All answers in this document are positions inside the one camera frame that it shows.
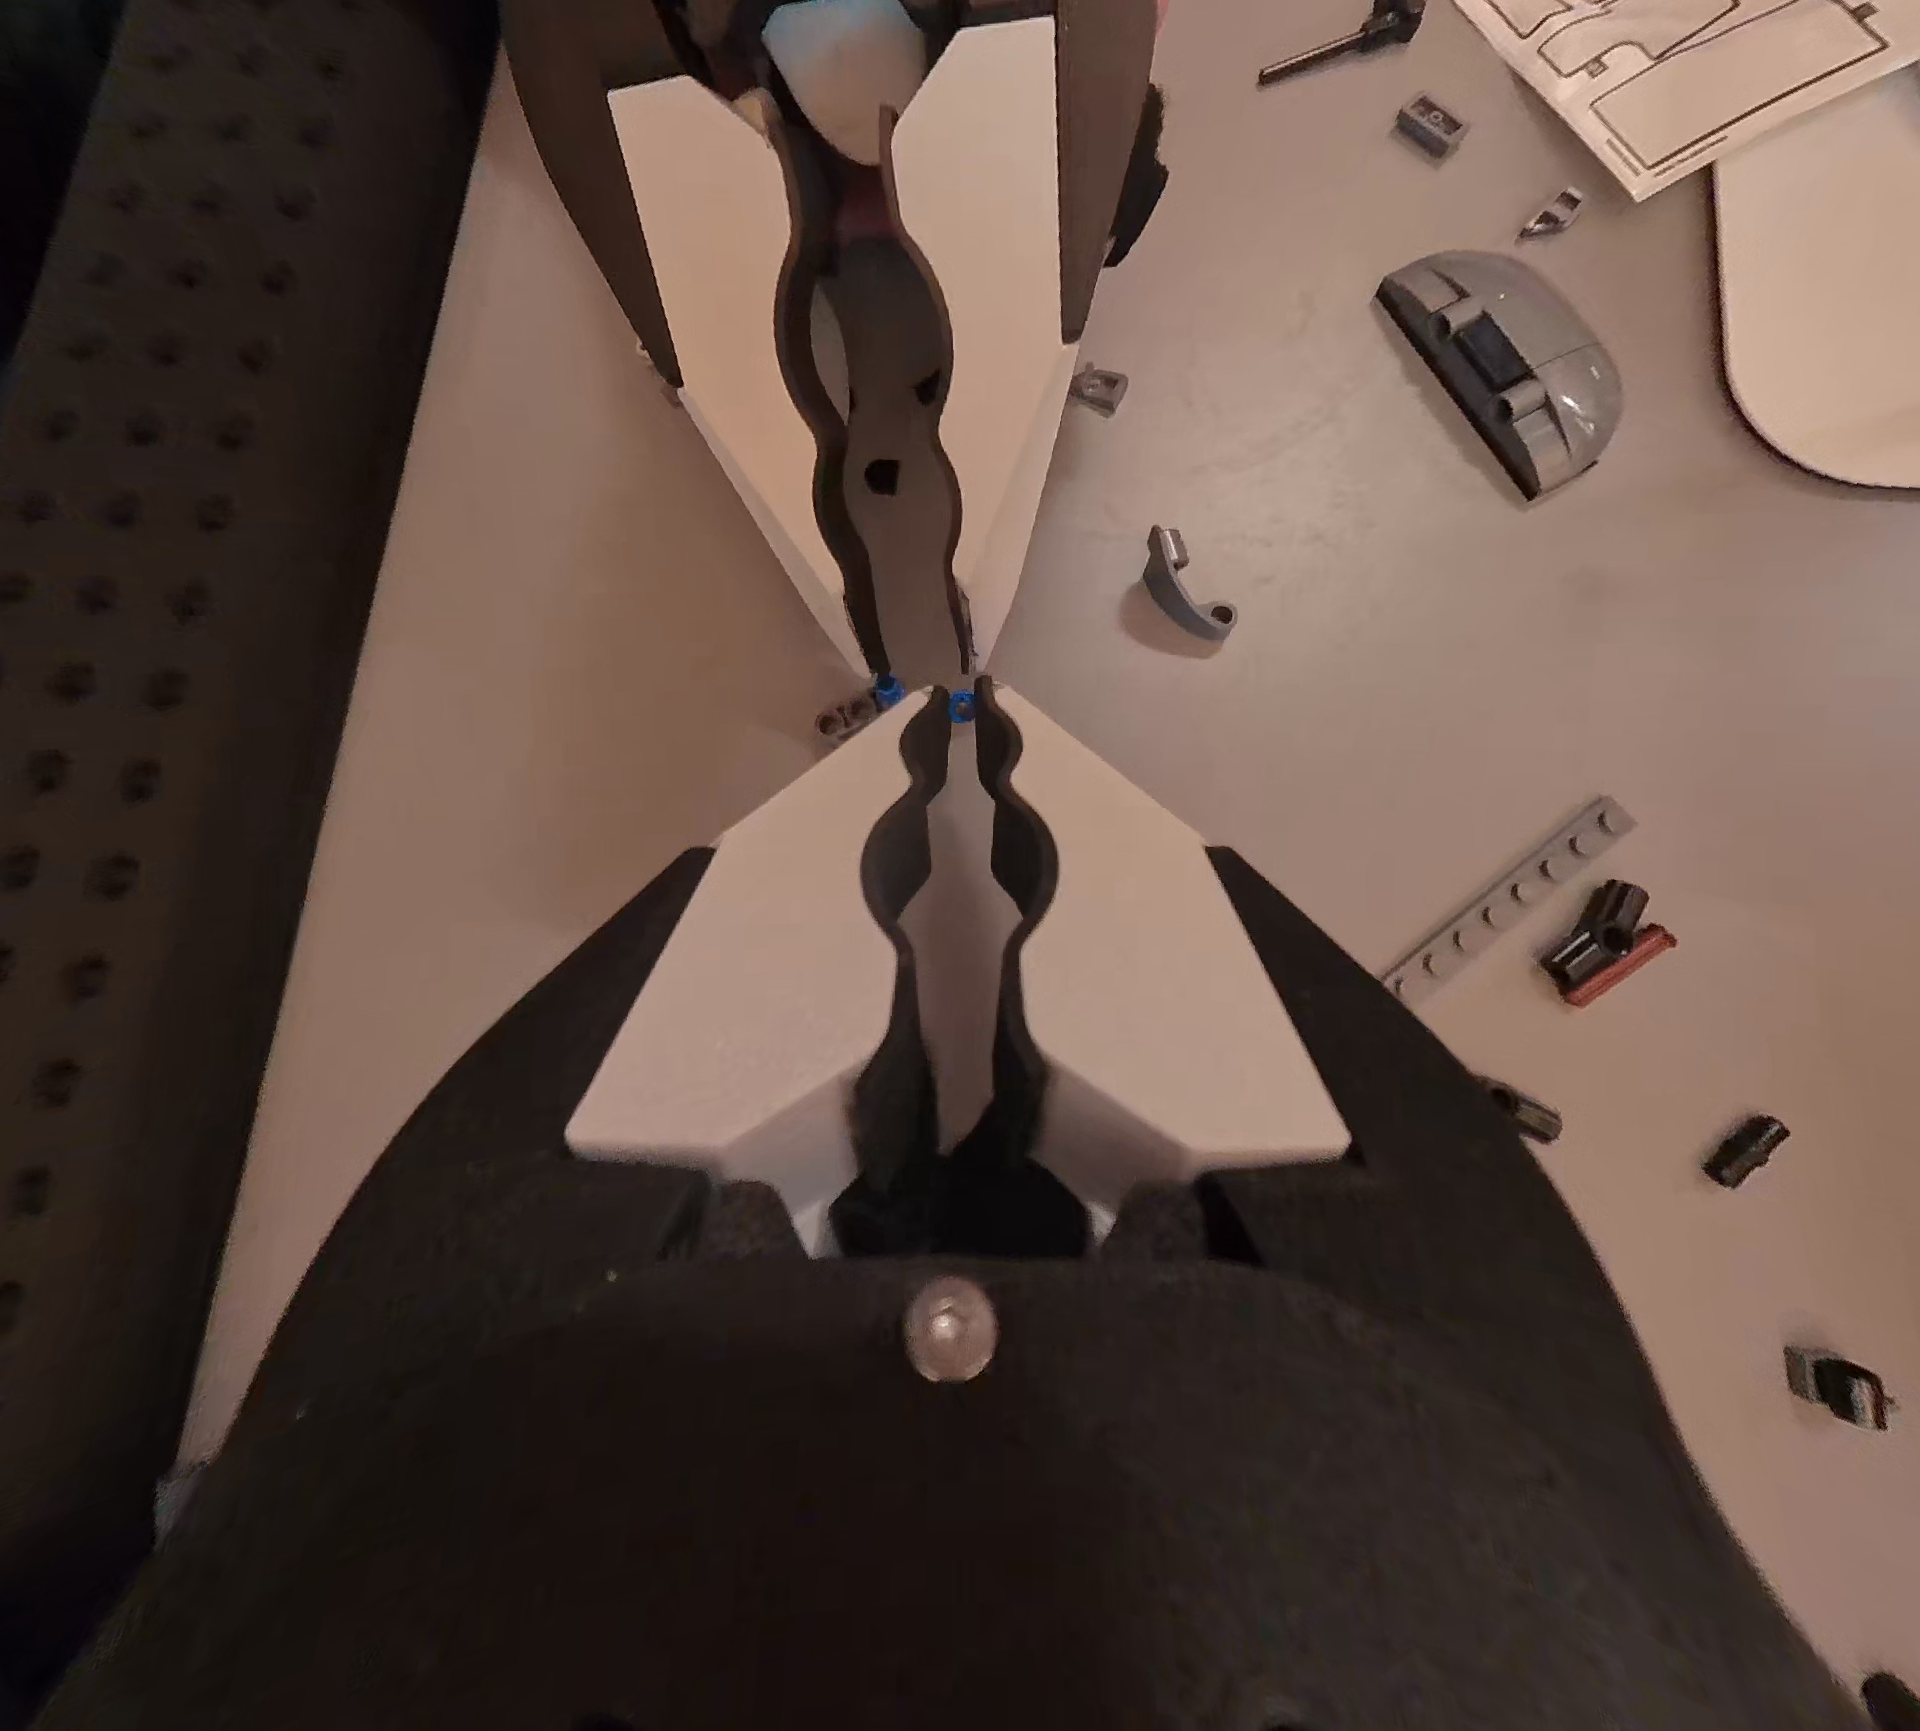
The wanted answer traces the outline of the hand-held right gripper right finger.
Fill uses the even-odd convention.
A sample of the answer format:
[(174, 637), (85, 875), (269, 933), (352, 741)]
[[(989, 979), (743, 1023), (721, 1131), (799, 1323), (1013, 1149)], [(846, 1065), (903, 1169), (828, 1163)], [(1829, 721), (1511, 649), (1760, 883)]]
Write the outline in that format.
[(998, 965), (972, 1169), (1116, 1215), (1141, 1183), (1325, 1165), (1352, 1133), (1210, 845), (1011, 687), (982, 679)]

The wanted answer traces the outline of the long grey lego plate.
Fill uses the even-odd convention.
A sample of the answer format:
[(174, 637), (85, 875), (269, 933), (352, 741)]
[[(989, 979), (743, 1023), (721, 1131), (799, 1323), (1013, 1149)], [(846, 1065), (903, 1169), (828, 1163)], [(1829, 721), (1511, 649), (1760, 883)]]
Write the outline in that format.
[(1622, 801), (1589, 797), (1383, 967), (1378, 981), (1409, 1007), (1423, 1003), (1573, 879), (1593, 873), (1636, 829), (1638, 817)]

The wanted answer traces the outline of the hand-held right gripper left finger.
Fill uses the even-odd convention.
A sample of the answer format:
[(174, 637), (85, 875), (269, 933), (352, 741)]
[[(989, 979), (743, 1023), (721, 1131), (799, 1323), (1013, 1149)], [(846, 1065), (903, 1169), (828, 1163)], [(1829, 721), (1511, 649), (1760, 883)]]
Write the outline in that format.
[(940, 1141), (938, 1083), (901, 927), (947, 781), (941, 687), (724, 831), (563, 1139), (590, 1161), (772, 1187), (809, 1255), (834, 1203), (886, 1197)]

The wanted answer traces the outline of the grey lego arch piece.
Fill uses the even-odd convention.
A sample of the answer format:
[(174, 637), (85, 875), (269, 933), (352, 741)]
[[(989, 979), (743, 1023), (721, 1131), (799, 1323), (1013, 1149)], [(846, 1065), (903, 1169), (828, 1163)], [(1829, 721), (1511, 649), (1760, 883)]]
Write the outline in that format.
[(1151, 525), (1145, 535), (1141, 587), (1153, 605), (1189, 639), (1207, 645), (1226, 641), (1236, 631), (1238, 611), (1223, 599), (1201, 599), (1188, 589), (1189, 555), (1183, 535), (1175, 527)]

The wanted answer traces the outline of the short black lego pin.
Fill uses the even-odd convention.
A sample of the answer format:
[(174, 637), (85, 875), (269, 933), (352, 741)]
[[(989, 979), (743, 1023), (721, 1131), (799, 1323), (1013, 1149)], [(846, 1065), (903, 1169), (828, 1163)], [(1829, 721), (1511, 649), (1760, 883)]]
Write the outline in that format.
[(1786, 1119), (1750, 1115), (1712, 1145), (1699, 1171), (1719, 1189), (1737, 1189), (1765, 1167), (1790, 1137)]

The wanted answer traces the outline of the black lego axle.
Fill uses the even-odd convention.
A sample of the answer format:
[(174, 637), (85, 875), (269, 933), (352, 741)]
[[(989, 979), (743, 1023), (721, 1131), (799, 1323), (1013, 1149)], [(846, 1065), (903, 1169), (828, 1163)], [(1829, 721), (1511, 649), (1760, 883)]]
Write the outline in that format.
[(1262, 66), (1255, 88), (1265, 90), (1328, 64), (1403, 46), (1419, 32), (1425, 8), (1427, 0), (1371, 0), (1365, 20), (1352, 32)]

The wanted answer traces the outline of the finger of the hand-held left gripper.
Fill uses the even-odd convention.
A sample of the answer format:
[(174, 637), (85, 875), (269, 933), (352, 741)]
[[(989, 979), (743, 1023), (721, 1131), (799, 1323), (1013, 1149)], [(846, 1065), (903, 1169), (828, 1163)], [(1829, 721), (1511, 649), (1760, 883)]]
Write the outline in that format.
[(887, 675), (864, 553), (821, 523), (823, 451), (846, 435), (798, 277), (806, 154), (763, 88), (727, 102), (700, 82), (649, 82), (606, 102), (681, 409), (828, 641)]
[(1077, 367), (1062, 315), (1053, 18), (960, 28), (877, 124), (887, 211), (944, 323), (947, 573), (979, 667), (1020, 587)]

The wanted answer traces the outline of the grey curved lego assembly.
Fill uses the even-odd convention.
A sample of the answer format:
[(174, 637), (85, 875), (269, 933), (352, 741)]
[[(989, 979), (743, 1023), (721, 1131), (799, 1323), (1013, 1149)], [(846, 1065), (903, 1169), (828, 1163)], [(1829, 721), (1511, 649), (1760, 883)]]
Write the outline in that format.
[(1523, 501), (1587, 473), (1620, 429), (1620, 367), (1587, 319), (1515, 255), (1441, 251), (1378, 279), (1376, 305)]

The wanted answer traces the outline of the black grey small lego piece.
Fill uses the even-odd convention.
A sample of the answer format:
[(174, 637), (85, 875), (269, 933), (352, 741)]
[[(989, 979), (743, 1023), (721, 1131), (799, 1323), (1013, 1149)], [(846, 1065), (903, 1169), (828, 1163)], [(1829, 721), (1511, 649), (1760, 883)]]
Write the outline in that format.
[(1795, 1343), (1783, 1347), (1781, 1359), (1787, 1389), (1797, 1401), (1824, 1407), (1854, 1429), (1890, 1427), (1897, 1401), (1872, 1367), (1836, 1351)]

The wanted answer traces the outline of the black perforated office chair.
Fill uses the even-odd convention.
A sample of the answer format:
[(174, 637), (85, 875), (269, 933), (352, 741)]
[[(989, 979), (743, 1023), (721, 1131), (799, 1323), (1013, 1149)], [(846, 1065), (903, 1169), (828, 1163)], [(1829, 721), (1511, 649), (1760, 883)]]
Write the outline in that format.
[(120, 0), (3, 369), (3, 1727), (154, 1549), (498, 44)]

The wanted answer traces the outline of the black and brown lego piece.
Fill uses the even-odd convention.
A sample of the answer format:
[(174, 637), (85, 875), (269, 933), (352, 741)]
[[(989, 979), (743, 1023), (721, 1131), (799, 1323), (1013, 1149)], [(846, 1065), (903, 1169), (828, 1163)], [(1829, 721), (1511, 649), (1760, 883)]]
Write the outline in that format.
[(1571, 927), (1537, 957), (1537, 969), (1564, 1005), (1587, 1007), (1676, 949), (1676, 935), (1646, 917), (1648, 899), (1634, 881), (1600, 883)]

